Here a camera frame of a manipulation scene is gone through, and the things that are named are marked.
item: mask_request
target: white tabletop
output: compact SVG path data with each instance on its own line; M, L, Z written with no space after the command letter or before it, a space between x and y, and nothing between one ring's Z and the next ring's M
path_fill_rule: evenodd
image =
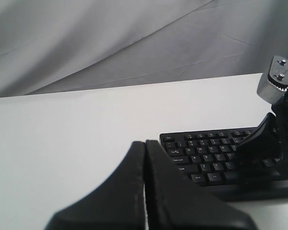
M94 190L134 140L257 126L261 74L0 98L0 230L43 229ZM288 199L232 203L261 230L288 230Z

